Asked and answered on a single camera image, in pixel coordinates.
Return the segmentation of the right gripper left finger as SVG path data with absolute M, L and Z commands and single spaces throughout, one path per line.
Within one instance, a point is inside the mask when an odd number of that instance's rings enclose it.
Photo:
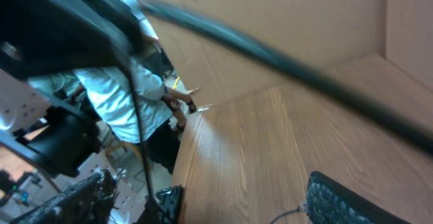
M 79 181 L 12 224 L 107 224 L 117 197 L 117 179 L 100 170 Z

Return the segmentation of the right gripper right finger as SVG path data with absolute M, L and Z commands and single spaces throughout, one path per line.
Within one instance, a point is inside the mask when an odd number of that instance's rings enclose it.
M 305 212 L 311 223 L 408 224 L 319 171 L 310 174 Z

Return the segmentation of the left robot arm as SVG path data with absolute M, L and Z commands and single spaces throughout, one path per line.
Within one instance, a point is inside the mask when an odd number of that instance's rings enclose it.
M 135 90 L 132 60 L 144 48 L 121 0 L 1 0 L 1 142 L 51 176 L 75 177 L 98 152 L 98 130 L 31 77 L 117 67 Z

